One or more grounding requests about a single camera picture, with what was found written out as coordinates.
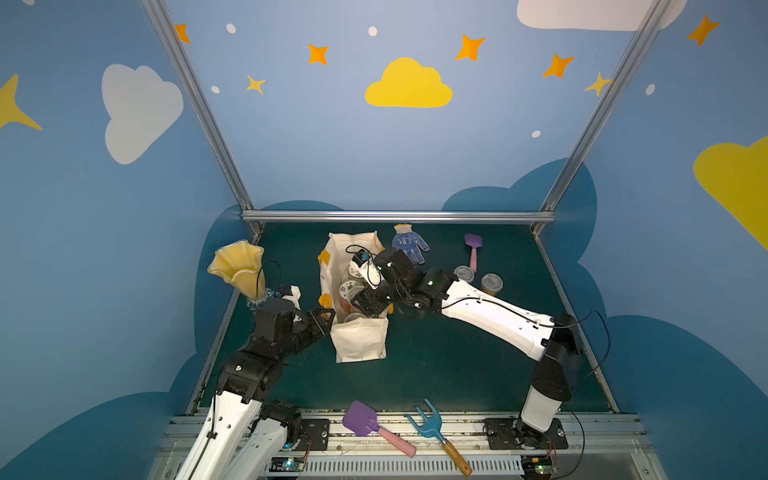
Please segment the carrot label seed can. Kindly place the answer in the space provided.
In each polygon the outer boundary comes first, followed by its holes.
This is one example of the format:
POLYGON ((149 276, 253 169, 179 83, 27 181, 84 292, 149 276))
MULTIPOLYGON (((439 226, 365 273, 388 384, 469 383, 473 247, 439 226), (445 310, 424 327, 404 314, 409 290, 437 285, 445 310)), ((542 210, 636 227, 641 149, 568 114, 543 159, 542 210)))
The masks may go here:
POLYGON ((367 287, 368 285, 361 280, 348 280, 340 285, 339 296, 343 301, 350 303, 358 293, 367 287))

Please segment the seed jar pink seeds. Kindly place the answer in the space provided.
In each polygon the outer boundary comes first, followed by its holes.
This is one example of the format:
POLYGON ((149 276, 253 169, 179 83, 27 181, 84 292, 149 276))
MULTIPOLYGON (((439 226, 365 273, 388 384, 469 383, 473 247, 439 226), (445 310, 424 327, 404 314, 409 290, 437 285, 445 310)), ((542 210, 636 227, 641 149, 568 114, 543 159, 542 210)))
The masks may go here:
POLYGON ((469 266, 457 266, 453 273, 458 279, 467 283, 472 283, 475 279, 475 272, 469 266))

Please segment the seed jar clear lid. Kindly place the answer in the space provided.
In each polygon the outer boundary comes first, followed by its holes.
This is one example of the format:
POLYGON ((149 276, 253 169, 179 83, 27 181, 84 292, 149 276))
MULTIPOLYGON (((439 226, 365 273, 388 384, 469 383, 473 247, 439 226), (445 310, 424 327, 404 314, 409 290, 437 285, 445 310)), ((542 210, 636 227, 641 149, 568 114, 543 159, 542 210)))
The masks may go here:
POLYGON ((496 296, 503 289, 504 283, 500 276, 487 273, 481 278, 480 285, 483 292, 496 296))

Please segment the sunflower label seed can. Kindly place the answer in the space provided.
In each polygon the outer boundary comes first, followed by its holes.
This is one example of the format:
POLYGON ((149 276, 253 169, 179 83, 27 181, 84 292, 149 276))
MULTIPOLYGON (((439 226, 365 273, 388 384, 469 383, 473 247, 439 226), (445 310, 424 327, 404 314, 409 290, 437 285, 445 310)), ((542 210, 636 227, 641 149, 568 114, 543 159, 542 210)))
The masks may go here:
POLYGON ((360 267, 355 263, 354 260, 352 260, 349 263, 348 273, 351 278, 362 279, 364 277, 363 273, 360 270, 360 267))

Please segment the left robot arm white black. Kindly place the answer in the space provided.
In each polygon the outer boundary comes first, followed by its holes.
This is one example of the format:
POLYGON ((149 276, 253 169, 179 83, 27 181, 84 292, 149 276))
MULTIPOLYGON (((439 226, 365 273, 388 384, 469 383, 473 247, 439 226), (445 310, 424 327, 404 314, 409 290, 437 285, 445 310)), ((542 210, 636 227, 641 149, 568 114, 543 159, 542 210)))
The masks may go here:
POLYGON ((221 367, 205 422, 178 479, 255 479, 301 432, 299 408, 268 399, 285 360, 326 337, 336 312, 270 298, 254 312, 247 342, 221 367))

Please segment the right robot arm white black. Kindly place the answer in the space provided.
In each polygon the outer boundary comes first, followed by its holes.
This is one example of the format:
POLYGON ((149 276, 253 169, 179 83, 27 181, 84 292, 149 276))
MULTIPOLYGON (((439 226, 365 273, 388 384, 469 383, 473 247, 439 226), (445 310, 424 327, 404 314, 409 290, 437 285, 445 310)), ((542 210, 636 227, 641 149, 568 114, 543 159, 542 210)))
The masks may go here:
POLYGON ((383 273, 376 286, 367 286, 351 300, 365 314, 382 313, 397 302, 468 323, 536 362, 518 430, 547 432, 561 406, 571 400, 583 362, 578 322, 571 315, 554 318, 526 310, 437 268, 383 273))

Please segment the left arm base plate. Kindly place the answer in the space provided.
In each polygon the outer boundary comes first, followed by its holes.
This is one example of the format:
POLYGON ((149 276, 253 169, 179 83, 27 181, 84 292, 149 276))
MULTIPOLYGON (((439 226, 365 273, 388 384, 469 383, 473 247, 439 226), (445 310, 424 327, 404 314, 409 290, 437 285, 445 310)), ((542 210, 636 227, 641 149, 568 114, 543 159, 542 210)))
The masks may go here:
POLYGON ((283 451, 326 451, 330 439, 330 421, 327 419, 302 419, 286 427, 287 440, 283 451))

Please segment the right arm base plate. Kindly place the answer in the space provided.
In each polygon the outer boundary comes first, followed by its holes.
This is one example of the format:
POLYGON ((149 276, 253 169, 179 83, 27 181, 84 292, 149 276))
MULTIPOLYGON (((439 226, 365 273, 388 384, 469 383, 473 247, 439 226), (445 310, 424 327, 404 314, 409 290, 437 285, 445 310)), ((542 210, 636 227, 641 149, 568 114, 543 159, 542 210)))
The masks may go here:
POLYGON ((569 444, 559 419, 539 432, 516 417, 491 417, 483 421, 483 433, 491 450, 568 449, 569 444))

